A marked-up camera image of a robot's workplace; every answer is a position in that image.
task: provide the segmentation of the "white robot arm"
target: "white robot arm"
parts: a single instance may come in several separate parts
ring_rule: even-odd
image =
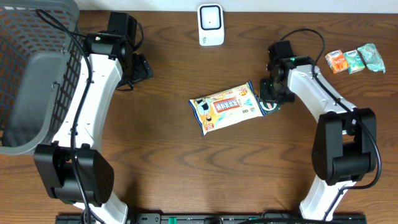
[[[370,109],[357,109],[346,101],[324,79],[318,67],[313,69],[314,62],[310,57],[293,54],[288,40],[276,42],[269,47],[268,53],[267,69],[271,75],[270,79],[261,81],[262,101],[293,102],[297,95],[318,123],[312,151],[317,175],[300,204],[301,215],[305,219],[331,221],[341,196],[346,193],[341,189],[352,187],[366,173],[373,171],[376,157],[356,120],[330,95],[366,123],[373,136],[376,135],[376,117]],[[355,136],[354,141],[343,143],[344,134]]]
[[[312,65],[301,65],[294,70],[290,70],[287,84],[289,89],[295,93],[311,112],[315,120],[318,122],[319,116],[326,113],[345,113],[346,111],[337,105],[333,99],[319,86],[311,74]],[[318,79],[325,85],[341,102],[348,108],[355,108],[355,105],[346,101],[322,76],[320,69],[315,68],[318,73]],[[352,180],[338,182],[329,186],[326,181],[321,180],[317,175],[311,186],[308,195],[300,204],[300,211],[303,218],[312,220],[322,220],[325,212],[329,209],[334,198],[338,194],[338,190],[344,186],[353,186],[355,182]],[[333,212],[343,197],[340,197],[334,204],[326,221],[331,221]]]
[[[40,12],[51,18],[46,12]],[[108,30],[85,37],[83,48],[88,63],[82,58],[80,78],[65,120],[52,144],[38,145],[34,153],[48,195],[85,210],[87,204],[82,202],[81,194],[85,192],[84,200],[98,223],[125,224],[128,216],[127,205],[112,191],[113,168],[100,152],[104,121],[115,89],[127,84],[132,90],[133,83],[153,77],[145,56],[133,53],[142,44],[141,40],[134,45],[137,26],[141,28],[143,40],[142,27],[135,18],[112,12]],[[91,78],[88,77],[88,66]],[[83,94],[86,94],[85,101],[79,114]],[[67,163],[75,159],[71,153],[71,127],[76,114],[79,115],[74,132],[75,145],[81,147],[75,151],[75,158],[80,178],[72,171],[73,164]]]

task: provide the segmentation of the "snack package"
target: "snack package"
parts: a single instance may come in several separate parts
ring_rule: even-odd
[[[349,68],[348,62],[344,58],[341,50],[335,50],[334,52],[330,52],[325,56],[325,58],[330,68],[333,70],[334,74],[342,72]]]
[[[374,72],[383,71],[386,72],[386,66],[384,66],[383,59],[376,49],[374,44],[365,44],[359,47],[358,50],[361,52],[363,59],[365,60],[366,66],[369,70]]]
[[[202,128],[202,136],[209,131],[266,115],[259,106],[250,81],[229,90],[190,100],[189,104]]]
[[[344,57],[348,62],[348,72],[350,74],[364,70],[365,65],[362,63],[362,59],[361,56],[359,56],[358,51],[352,50],[349,52],[345,52]]]

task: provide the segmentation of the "black cable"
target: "black cable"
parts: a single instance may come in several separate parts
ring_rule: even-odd
[[[80,100],[78,108],[76,110],[75,119],[73,120],[72,128],[70,130],[70,149],[71,149],[71,160],[72,160],[73,173],[75,175],[77,184],[79,186],[81,196],[83,197],[83,202],[85,204],[86,213],[88,215],[88,223],[91,224],[91,210],[90,210],[90,206],[89,206],[89,203],[88,203],[88,200],[87,200],[87,195],[86,195],[84,186],[83,186],[83,184],[81,182],[80,174],[79,174],[78,167],[77,167],[78,159],[77,159],[77,156],[75,154],[75,136],[76,136],[77,122],[78,122],[78,119],[79,119],[80,112],[81,112],[81,109],[83,107],[83,104],[85,102],[85,99],[86,99],[86,96],[87,96],[87,93],[88,93],[88,89],[90,88],[91,80],[93,78],[93,73],[91,71],[90,62],[88,61],[88,58],[85,55],[85,52],[84,52],[83,48],[79,44],[79,41],[77,41],[76,38],[73,36],[73,34],[61,22],[56,20],[56,18],[52,17],[49,13],[47,13],[43,9],[36,9],[36,14],[41,19],[44,19],[40,15],[40,13],[42,13],[45,16],[47,16],[48,18],[50,18],[54,23],[56,23],[56,25],[59,26],[59,28],[61,28],[62,31],[64,31],[66,34],[68,34],[70,36],[72,42],[77,46],[78,50],[80,51],[80,53],[82,54],[83,58],[85,59],[85,62],[86,62],[86,65],[87,65],[87,69],[88,69],[88,78],[87,78],[87,81],[86,81],[86,87],[85,87],[85,90],[83,92],[83,95],[81,96],[81,100]]]
[[[132,51],[135,52],[136,50],[138,50],[139,47],[141,47],[142,43],[144,42],[144,29],[141,26],[141,23],[137,23],[139,26],[139,29],[141,31],[141,40],[138,42],[138,44],[136,44],[135,46],[132,46]]]
[[[326,222],[321,220],[307,220],[298,218],[262,218],[257,220],[247,220],[239,224],[256,224],[256,223],[313,223],[313,224],[340,224],[338,222]]]
[[[91,214],[92,216],[94,216],[95,220],[98,221],[100,224],[105,224],[104,221],[102,221],[102,219],[100,219],[100,217],[98,217],[95,213]],[[86,209],[83,210],[83,212],[81,213],[81,217],[80,217],[80,223],[86,223]]]
[[[276,209],[268,209],[261,214],[261,218],[265,218],[268,213],[278,213],[282,218],[284,217],[278,210]]]
[[[329,215],[329,213],[331,212],[331,210],[333,209],[333,207],[336,205],[338,199],[340,198],[341,195],[343,195],[345,190],[361,190],[361,189],[369,189],[371,187],[373,187],[380,179],[381,176],[381,171],[382,171],[382,164],[381,164],[381,156],[380,156],[380,152],[379,152],[379,148],[376,144],[376,140],[374,139],[374,136],[371,134],[371,132],[369,131],[369,129],[365,126],[365,124],[362,123],[362,121],[358,118],[358,116],[356,114],[354,114],[349,108],[347,108],[337,97],[335,97],[324,85],[323,83],[318,79],[318,74],[315,73],[315,67],[317,66],[317,62],[319,60],[319,58],[322,56],[323,51],[325,50],[326,47],[326,43],[325,43],[325,38],[322,36],[321,33],[319,33],[316,30],[313,29],[308,29],[308,28],[303,28],[303,29],[297,29],[294,30],[286,35],[283,36],[283,38],[281,38],[281,40],[284,40],[286,37],[290,36],[291,34],[294,34],[296,32],[301,32],[301,31],[310,31],[313,33],[316,33],[322,40],[322,50],[319,54],[319,56],[317,57],[317,59],[314,61],[314,63],[312,64],[312,77],[317,81],[317,83],[321,86],[321,88],[336,102],[336,104],[338,104],[339,106],[341,106],[344,110],[347,111],[347,113],[356,121],[356,123],[361,127],[361,129],[366,133],[366,135],[368,136],[370,142],[373,145],[374,148],[374,152],[376,154],[376,162],[377,162],[377,171],[376,171],[376,175],[374,177],[374,179],[372,180],[372,182],[370,182],[369,184],[363,185],[363,186],[351,186],[351,187],[342,187],[338,190],[338,194],[336,195],[335,199],[332,201],[330,207],[328,208],[328,210],[325,212],[325,216],[323,217],[323,220],[326,220],[327,216]]]
[[[48,21],[46,18],[44,18],[40,13],[38,13],[37,12],[37,9],[36,9],[36,14],[37,14],[37,16],[39,16],[44,22],[46,22],[48,25],[50,25],[50,26],[52,26],[53,28],[56,28],[57,30],[60,30],[60,31],[64,31],[61,27],[59,27],[59,26],[56,26],[55,24],[53,24],[52,22],[50,22],[50,21]],[[79,37],[86,37],[85,35],[83,35],[83,34],[79,34],[79,33],[76,33],[76,32],[72,32],[72,31],[69,31],[71,34],[73,34],[73,35],[76,35],[76,36],[79,36]]]

